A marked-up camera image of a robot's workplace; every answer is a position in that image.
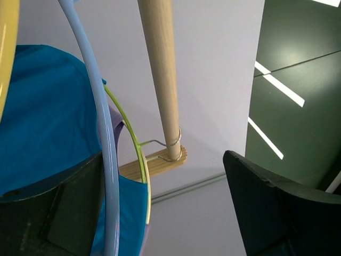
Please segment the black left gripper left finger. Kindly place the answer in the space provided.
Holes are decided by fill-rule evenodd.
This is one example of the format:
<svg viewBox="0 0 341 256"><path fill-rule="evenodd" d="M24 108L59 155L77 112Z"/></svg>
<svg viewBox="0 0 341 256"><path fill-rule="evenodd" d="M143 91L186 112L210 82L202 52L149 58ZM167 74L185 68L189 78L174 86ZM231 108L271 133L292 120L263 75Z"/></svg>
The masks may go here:
<svg viewBox="0 0 341 256"><path fill-rule="evenodd" d="M1 195L1 255L90 255L104 197L102 153Z"/></svg>

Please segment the blue t shirt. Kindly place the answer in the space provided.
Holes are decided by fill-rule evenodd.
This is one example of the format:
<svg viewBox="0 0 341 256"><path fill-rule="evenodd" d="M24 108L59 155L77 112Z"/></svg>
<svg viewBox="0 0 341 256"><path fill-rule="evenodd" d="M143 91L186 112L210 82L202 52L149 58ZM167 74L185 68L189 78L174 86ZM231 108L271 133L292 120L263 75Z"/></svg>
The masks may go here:
<svg viewBox="0 0 341 256"><path fill-rule="evenodd" d="M48 45L18 45L1 119L1 193L73 167L101 149L84 63Z"/></svg>

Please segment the light blue clothes hanger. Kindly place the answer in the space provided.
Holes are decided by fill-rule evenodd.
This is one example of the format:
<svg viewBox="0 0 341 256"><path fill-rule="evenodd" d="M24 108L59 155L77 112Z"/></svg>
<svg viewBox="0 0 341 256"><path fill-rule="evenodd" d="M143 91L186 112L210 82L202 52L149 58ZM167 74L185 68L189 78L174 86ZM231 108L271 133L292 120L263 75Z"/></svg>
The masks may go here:
<svg viewBox="0 0 341 256"><path fill-rule="evenodd" d="M116 144L102 76L91 44L74 8L74 1L58 0L82 54L98 115L105 184L104 255L118 255L120 235L119 175Z"/></svg>

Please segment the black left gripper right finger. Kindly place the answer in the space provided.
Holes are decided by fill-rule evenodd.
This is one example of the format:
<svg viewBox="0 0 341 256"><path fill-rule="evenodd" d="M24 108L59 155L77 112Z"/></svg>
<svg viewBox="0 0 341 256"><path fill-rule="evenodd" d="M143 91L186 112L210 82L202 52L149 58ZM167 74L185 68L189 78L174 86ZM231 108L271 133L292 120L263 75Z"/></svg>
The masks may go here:
<svg viewBox="0 0 341 256"><path fill-rule="evenodd" d="M235 152L226 151L223 163L246 253L262 253L289 233L277 191Z"/></svg>

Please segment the yellow clothes hanger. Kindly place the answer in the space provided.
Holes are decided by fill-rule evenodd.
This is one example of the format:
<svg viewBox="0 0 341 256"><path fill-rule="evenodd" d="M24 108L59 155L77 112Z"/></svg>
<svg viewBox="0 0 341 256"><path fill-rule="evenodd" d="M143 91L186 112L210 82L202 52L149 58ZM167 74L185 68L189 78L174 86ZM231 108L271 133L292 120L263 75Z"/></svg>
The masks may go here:
<svg viewBox="0 0 341 256"><path fill-rule="evenodd" d="M1 118L4 112L17 45L19 13L19 0L1 0Z"/></svg>

